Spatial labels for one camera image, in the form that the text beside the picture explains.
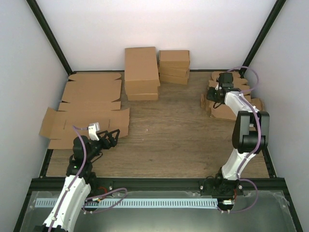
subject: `black metal post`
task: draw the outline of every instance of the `black metal post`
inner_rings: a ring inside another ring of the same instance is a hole
[[[274,4],[271,12],[268,15],[268,18],[266,19],[260,33],[258,34],[249,54],[247,55],[243,66],[249,66],[251,61],[253,60],[256,52],[258,51],[258,49],[260,48],[263,40],[265,39],[269,29],[271,28],[271,26],[273,25],[273,23],[275,22],[280,10],[282,9],[283,5],[285,4],[286,0],[277,0],[276,3]],[[246,72],[246,69],[240,69],[240,74],[244,74]]]
[[[65,58],[52,30],[50,29],[42,11],[40,10],[40,7],[38,5],[38,3],[36,2],[36,0],[27,0],[27,3],[29,4],[31,10],[33,11],[35,17],[37,18],[40,26],[42,27],[46,37],[48,38],[50,44],[52,45],[54,51],[56,52],[59,60],[61,61],[64,69],[66,70],[67,74],[70,76],[73,72],[72,69],[67,61],[67,59]]]

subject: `purple cable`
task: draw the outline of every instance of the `purple cable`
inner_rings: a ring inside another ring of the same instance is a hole
[[[257,85],[259,84],[260,79],[259,79],[259,76],[258,76],[258,74],[256,73],[256,71],[253,70],[253,69],[251,69],[251,68],[249,68],[249,67],[247,67],[247,66],[235,67],[235,68],[232,68],[232,69],[230,69],[230,70],[228,70],[228,71],[226,71],[226,72],[230,72],[230,71],[232,71],[232,70],[237,70],[237,69],[241,69],[241,68],[246,68],[246,69],[251,70],[251,71],[255,74],[256,79],[257,79],[257,82],[256,82],[256,84],[255,84],[254,87],[252,87],[251,89],[243,90],[243,91],[240,92],[240,94],[243,94],[243,93],[246,92],[246,91],[252,91],[252,90],[254,90],[254,89],[257,87]],[[255,189],[255,192],[256,192],[256,197],[255,197],[254,202],[253,202],[249,207],[247,207],[247,208],[245,208],[245,209],[238,210],[238,211],[230,211],[230,213],[241,213],[241,212],[244,212],[244,211],[247,211],[247,210],[251,209],[251,208],[256,204],[257,199],[258,199],[258,196],[259,196],[259,192],[258,192],[258,189],[257,189],[257,186],[255,185],[255,183],[254,183],[253,181],[249,180],[249,179],[241,179],[241,178],[240,178],[239,172],[240,172],[241,168],[243,167],[243,165],[245,164],[247,158],[248,158],[250,155],[254,154],[254,153],[259,149],[259,146],[260,146],[260,144],[261,144],[261,125],[260,125],[260,121],[259,121],[259,118],[258,118],[258,116],[257,116],[257,113],[255,112],[253,106],[252,106],[244,97],[242,97],[242,96],[240,97],[240,100],[242,100],[242,101],[252,110],[252,113],[253,113],[253,115],[254,115],[254,119],[255,119],[255,121],[256,121],[256,127],[257,127],[257,143],[256,143],[256,146],[255,146],[255,148],[253,149],[253,151],[251,151],[248,155],[246,155],[245,159],[240,163],[240,166],[239,166],[238,169],[237,169],[236,175],[237,175],[237,179],[238,179],[239,181],[246,181],[246,182],[249,182],[250,184],[253,185],[253,187],[254,187],[254,189]]]
[[[91,199],[97,198],[97,197],[105,197],[105,196],[107,196],[107,195],[110,195],[110,194],[115,193],[115,192],[119,192],[119,191],[121,191],[121,190],[124,190],[124,191],[125,191],[125,195],[123,196],[123,198],[121,198],[119,201],[117,201],[117,202],[116,202],[115,204],[113,204],[112,206],[110,206],[110,207],[108,207],[108,208],[106,208],[106,209],[103,209],[103,210],[92,211],[92,213],[91,213],[91,211],[86,211],[86,210],[85,210],[85,206],[86,206],[86,205],[88,205],[88,204],[94,202],[94,201],[90,201],[90,202],[87,202],[87,203],[85,203],[85,204],[83,205],[83,211],[84,211],[84,213],[88,213],[88,214],[98,214],[98,213],[102,213],[102,212],[104,212],[104,211],[107,211],[107,210],[109,210],[109,209],[114,208],[116,205],[118,205],[120,202],[122,202],[122,201],[124,200],[124,198],[127,196],[127,189],[126,189],[126,188],[117,188],[117,189],[115,189],[115,190],[113,190],[113,191],[104,193],[104,194],[102,194],[102,195],[98,195],[98,196],[86,198],[86,201],[87,201],[87,200],[91,200]]]
[[[83,167],[84,167],[85,164],[86,164],[86,156],[87,156],[87,154],[86,154],[86,146],[85,146],[85,143],[84,143],[84,141],[83,141],[81,135],[80,135],[79,132],[77,131],[77,130],[85,130],[85,129],[83,129],[83,128],[77,128],[77,127],[73,126],[73,130],[76,132],[78,138],[81,140],[81,143],[82,143],[82,146],[83,146],[83,150],[84,150],[84,160],[83,160],[83,163],[82,163],[80,169],[78,170],[77,174],[75,175],[75,177],[72,179],[71,183],[69,184],[68,189],[70,189],[70,188],[72,187],[72,185],[74,184],[74,181],[78,178],[79,174],[82,172],[82,169],[83,169]],[[58,207],[57,207],[57,209],[55,210],[55,214],[54,214],[54,217],[55,217],[55,218],[56,218],[57,215],[58,215],[58,212],[59,212],[59,210],[60,210],[60,207],[61,207],[61,205],[62,205],[62,203],[63,203],[63,201],[64,201],[64,198],[66,197],[67,193],[68,193],[68,191],[65,191],[65,192],[63,193],[62,197],[61,197],[61,200],[60,200],[60,202],[59,202],[59,204],[58,204]],[[55,222],[55,221],[52,220],[52,223],[50,224],[50,226],[49,226],[47,232],[51,232],[51,231],[52,231],[54,222]]]

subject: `purple hose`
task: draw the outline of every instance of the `purple hose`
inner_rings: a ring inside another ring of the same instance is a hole
[[[86,164],[86,156],[87,156],[87,154],[86,154],[86,146],[85,146],[85,143],[84,143],[84,141],[83,141],[81,135],[80,135],[79,132],[77,131],[77,130],[85,130],[85,129],[84,129],[84,128],[77,128],[77,127],[73,126],[73,130],[76,132],[78,138],[81,140],[81,143],[82,143],[82,146],[83,146],[83,150],[84,150],[84,160],[83,160],[83,163],[82,163],[80,169],[78,170],[77,174],[75,175],[75,177],[73,178],[73,180],[72,180],[71,183],[69,184],[68,189],[70,189],[70,188],[72,187],[72,185],[74,184],[74,181],[78,178],[79,174],[82,172],[83,167],[84,167],[85,164]],[[60,202],[59,202],[59,204],[58,204],[58,207],[57,207],[57,209],[55,210],[55,214],[54,214],[54,217],[55,217],[55,218],[56,218],[57,215],[58,215],[58,212],[59,212],[59,210],[60,210],[60,207],[61,207],[61,205],[62,205],[62,203],[63,203],[63,201],[64,201],[64,198],[66,197],[67,193],[68,193],[68,191],[65,191],[65,192],[63,193],[62,197],[61,197],[61,200],[60,200]],[[51,232],[51,231],[52,231],[54,222],[55,222],[55,221],[52,220],[52,223],[50,224],[50,226],[49,226],[47,232]]]
[[[226,71],[226,72],[230,72],[230,71],[233,71],[233,70],[238,70],[238,69],[241,69],[241,68],[245,68],[245,69],[251,70],[251,71],[255,74],[256,79],[257,79],[257,82],[256,82],[255,86],[253,86],[251,89],[243,90],[243,91],[240,92],[240,94],[243,94],[244,92],[254,90],[254,89],[257,87],[257,85],[259,84],[260,79],[259,79],[259,76],[258,76],[258,74],[256,73],[256,71],[253,70],[252,68],[247,67],[247,66],[235,67],[235,68],[232,68],[232,69],[230,69],[230,70],[228,70],[228,71]],[[257,186],[255,185],[255,183],[254,183],[253,181],[249,180],[249,179],[241,179],[241,178],[240,178],[239,172],[240,172],[241,168],[243,167],[243,165],[245,164],[247,158],[248,158],[250,155],[254,154],[254,153],[259,149],[259,146],[260,146],[260,144],[261,144],[261,125],[260,125],[260,121],[259,121],[259,118],[258,118],[258,116],[257,116],[257,113],[255,112],[253,106],[252,106],[244,97],[242,97],[242,96],[240,96],[240,100],[243,101],[247,106],[249,106],[249,108],[252,110],[252,113],[253,113],[253,115],[254,115],[254,119],[255,119],[255,121],[256,121],[256,127],[257,127],[257,143],[256,143],[256,146],[255,146],[255,148],[253,149],[253,151],[251,151],[248,155],[246,155],[245,159],[240,163],[240,166],[239,166],[238,169],[237,169],[236,175],[237,175],[237,179],[238,179],[239,181],[246,181],[246,182],[249,182],[250,184],[253,185],[253,187],[254,187],[254,189],[255,189],[255,192],[256,192],[256,197],[255,197],[254,202],[253,202],[249,207],[247,207],[247,208],[245,208],[245,209],[238,210],[238,211],[230,211],[230,213],[241,213],[241,212],[244,212],[244,211],[247,211],[247,210],[251,209],[251,208],[256,204],[257,199],[258,199],[258,196],[259,196],[259,192],[258,192],[258,189],[257,189]]]
[[[102,212],[104,212],[104,211],[107,211],[107,210],[109,210],[109,209],[114,208],[116,205],[118,205],[120,202],[122,202],[122,201],[124,200],[124,198],[127,196],[127,189],[126,189],[126,188],[117,188],[117,189],[115,189],[115,190],[113,190],[113,191],[104,193],[104,194],[102,194],[102,195],[98,195],[98,196],[86,198],[86,201],[87,201],[87,200],[91,200],[91,199],[97,198],[97,197],[105,197],[105,196],[107,196],[107,195],[110,195],[110,194],[115,193],[115,192],[119,192],[119,191],[121,191],[121,190],[124,190],[124,191],[125,191],[125,195],[123,196],[123,198],[121,198],[121,199],[120,199],[119,201],[117,201],[115,204],[113,204],[112,206],[110,206],[110,207],[108,207],[108,208],[106,208],[106,209],[92,211],[92,214],[102,213]],[[84,211],[84,213],[88,213],[88,214],[91,213],[90,211],[86,211],[86,210],[85,210],[85,206],[88,205],[88,204],[90,204],[90,203],[92,203],[92,202],[93,202],[93,201],[87,202],[87,203],[85,203],[85,204],[83,205],[83,211]]]

